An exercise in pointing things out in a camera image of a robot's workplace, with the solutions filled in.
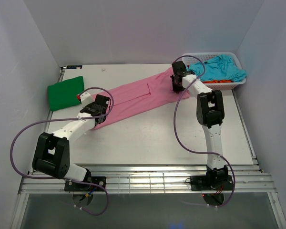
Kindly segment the pink t shirt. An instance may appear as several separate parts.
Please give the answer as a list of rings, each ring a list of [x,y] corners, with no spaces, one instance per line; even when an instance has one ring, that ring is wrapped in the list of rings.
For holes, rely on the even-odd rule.
[[[173,70],[169,67],[154,76],[110,89],[109,92],[114,98],[113,109],[106,120],[95,129],[177,102],[180,95],[173,92],[171,75]]]

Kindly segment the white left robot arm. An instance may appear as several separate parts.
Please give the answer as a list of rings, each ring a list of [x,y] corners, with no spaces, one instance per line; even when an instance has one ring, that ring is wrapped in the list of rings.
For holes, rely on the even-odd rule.
[[[87,131],[106,120],[107,108],[111,99],[96,95],[82,96],[83,107],[77,117],[64,127],[52,133],[42,133],[37,142],[32,168],[57,179],[75,180],[80,190],[91,187],[89,171],[71,162],[71,145]]]

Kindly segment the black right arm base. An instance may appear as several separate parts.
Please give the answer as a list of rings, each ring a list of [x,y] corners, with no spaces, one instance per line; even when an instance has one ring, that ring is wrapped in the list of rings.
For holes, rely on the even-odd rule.
[[[190,176],[185,180],[191,191],[201,191],[208,207],[219,208],[229,202],[235,192],[235,184],[231,175],[227,178],[211,181],[205,176]]]

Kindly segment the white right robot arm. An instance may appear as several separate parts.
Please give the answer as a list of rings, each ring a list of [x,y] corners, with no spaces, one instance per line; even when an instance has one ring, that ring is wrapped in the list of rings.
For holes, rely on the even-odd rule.
[[[172,69],[173,91],[181,93],[181,96],[189,92],[196,98],[196,118],[203,128],[207,148],[205,182],[210,189],[218,189],[228,178],[221,140],[221,126],[225,117],[222,92],[207,87],[194,72],[186,69],[182,61],[173,62]]]

